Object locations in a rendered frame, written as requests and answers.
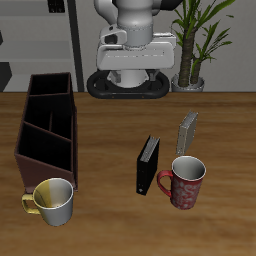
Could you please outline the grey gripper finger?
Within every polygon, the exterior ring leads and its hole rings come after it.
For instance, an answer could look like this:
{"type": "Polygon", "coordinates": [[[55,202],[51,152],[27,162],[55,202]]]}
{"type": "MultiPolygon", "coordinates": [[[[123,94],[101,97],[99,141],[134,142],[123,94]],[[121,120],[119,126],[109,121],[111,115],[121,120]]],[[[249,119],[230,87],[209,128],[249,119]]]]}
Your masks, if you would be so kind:
{"type": "Polygon", "coordinates": [[[156,76],[158,74],[158,71],[155,69],[150,69],[147,71],[148,75],[149,75],[149,80],[150,81],[155,81],[156,80],[156,76]]]}
{"type": "Polygon", "coordinates": [[[119,71],[110,71],[107,79],[111,81],[112,83],[120,83],[121,82],[121,74],[119,71]]]}

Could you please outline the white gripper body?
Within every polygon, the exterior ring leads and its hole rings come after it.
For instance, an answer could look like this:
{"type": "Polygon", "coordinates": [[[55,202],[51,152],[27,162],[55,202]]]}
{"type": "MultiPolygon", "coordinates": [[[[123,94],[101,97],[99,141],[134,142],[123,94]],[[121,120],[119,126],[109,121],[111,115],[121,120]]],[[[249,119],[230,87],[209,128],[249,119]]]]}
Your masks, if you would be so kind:
{"type": "Polygon", "coordinates": [[[153,40],[143,49],[127,50],[123,45],[100,44],[97,53],[99,70],[139,70],[171,68],[174,65],[176,37],[154,33],[153,40]]]}

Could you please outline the dark brown desk caddy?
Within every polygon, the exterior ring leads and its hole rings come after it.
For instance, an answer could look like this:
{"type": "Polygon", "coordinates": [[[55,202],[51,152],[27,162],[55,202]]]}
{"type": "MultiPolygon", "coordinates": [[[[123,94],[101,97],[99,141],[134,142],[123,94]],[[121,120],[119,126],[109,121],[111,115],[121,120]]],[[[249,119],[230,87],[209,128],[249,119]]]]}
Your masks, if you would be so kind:
{"type": "Polygon", "coordinates": [[[15,148],[25,192],[49,178],[78,187],[77,109],[69,73],[30,78],[15,148]]]}

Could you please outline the red patterned mug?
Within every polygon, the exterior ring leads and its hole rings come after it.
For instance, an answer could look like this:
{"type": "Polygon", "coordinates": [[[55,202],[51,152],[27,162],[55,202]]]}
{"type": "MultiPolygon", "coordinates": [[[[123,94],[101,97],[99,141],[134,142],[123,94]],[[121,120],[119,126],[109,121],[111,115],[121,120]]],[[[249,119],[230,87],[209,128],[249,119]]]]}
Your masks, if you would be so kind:
{"type": "Polygon", "coordinates": [[[206,167],[201,160],[192,156],[180,156],[172,162],[171,170],[158,173],[157,184],[176,208],[188,210],[195,205],[205,174],[206,167]],[[170,178],[170,189],[162,185],[163,177],[170,178]]]}

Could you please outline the yellow and white mug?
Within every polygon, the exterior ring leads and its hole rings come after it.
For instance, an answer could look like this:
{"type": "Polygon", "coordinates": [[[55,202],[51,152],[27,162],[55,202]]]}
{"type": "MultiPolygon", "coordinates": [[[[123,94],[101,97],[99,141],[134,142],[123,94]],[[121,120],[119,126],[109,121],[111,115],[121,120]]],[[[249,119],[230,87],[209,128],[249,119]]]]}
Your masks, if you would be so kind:
{"type": "Polygon", "coordinates": [[[67,223],[73,213],[74,190],[62,178],[50,178],[36,186],[32,194],[24,194],[21,202],[28,214],[41,215],[51,226],[67,223]]]}

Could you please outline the green pot plant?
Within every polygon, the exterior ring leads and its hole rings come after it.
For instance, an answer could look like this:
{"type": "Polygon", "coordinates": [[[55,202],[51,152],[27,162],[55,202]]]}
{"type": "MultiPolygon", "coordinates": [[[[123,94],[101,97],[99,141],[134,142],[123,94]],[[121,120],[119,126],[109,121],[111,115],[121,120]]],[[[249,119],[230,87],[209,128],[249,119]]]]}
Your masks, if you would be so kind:
{"type": "Polygon", "coordinates": [[[181,31],[176,31],[182,48],[179,73],[171,79],[173,92],[202,92],[205,81],[199,76],[201,64],[214,60],[211,54],[218,48],[230,45],[231,41],[225,41],[229,28],[223,30],[216,38],[213,38],[219,24],[204,24],[213,18],[218,12],[230,6],[235,0],[224,0],[216,4],[216,0],[204,10],[200,10],[201,0],[183,0],[183,14],[175,10],[179,16],[172,24],[178,24],[181,31]]]}

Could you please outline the grey book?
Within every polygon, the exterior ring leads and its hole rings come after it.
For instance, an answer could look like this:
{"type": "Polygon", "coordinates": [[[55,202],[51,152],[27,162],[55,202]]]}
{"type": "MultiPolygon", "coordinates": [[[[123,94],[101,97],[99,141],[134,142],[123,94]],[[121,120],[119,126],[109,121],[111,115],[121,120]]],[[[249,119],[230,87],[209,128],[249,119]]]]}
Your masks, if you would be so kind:
{"type": "Polygon", "coordinates": [[[197,124],[197,112],[189,111],[179,125],[176,154],[183,156],[191,145],[197,124]]]}

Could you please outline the grey shelf unit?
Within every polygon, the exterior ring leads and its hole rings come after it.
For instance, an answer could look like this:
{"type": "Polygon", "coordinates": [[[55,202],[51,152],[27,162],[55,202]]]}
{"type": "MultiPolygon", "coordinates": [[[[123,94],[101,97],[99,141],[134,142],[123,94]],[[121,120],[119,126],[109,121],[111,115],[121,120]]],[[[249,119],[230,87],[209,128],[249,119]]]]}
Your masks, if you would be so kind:
{"type": "Polygon", "coordinates": [[[0,0],[0,91],[25,92],[33,74],[69,72],[78,90],[75,0],[0,0]]]}

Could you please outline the black book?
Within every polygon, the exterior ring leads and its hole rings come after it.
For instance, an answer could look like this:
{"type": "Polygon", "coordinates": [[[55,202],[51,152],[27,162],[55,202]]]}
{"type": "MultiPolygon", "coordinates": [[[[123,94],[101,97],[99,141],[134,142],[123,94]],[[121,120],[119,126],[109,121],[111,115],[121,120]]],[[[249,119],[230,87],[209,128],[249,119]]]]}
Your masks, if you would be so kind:
{"type": "Polygon", "coordinates": [[[136,192],[146,195],[157,171],[159,138],[149,136],[137,158],[136,192]]]}

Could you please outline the flat black base plate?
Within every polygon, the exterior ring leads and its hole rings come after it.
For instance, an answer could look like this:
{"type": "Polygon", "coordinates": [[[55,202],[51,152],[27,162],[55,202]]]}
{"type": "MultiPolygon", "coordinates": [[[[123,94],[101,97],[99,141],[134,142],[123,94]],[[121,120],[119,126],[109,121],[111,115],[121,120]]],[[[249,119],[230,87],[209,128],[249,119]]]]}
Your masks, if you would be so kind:
{"type": "Polygon", "coordinates": [[[87,80],[87,90],[99,99],[157,99],[164,97],[170,88],[169,79],[159,70],[155,81],[146,80],[138,87],[122,88],[107,79],[110,70],[98,70],[87,80]]]}

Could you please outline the dark vertical post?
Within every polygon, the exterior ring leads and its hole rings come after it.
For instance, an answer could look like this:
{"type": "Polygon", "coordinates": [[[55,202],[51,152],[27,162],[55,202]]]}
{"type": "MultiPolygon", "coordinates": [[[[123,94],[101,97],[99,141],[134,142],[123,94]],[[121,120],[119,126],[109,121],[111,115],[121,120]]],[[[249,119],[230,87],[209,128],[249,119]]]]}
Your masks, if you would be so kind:
{"type": "Polygon", "coordinates": [[[74,56],[77,90],[79,92],[83,92],[84,79],[83,79],[82,58],[81,58],[80,39],[79,39],[79,30],[78,30],[78,20],[77,20],[77,12],[76,12],[76,1],[67,0],[67,7],[68,7],[68,16],[69,16],[70,31],[71,31],[71,41],[72,41],[72,49],[73,49],[73,56],[74,56]]]}

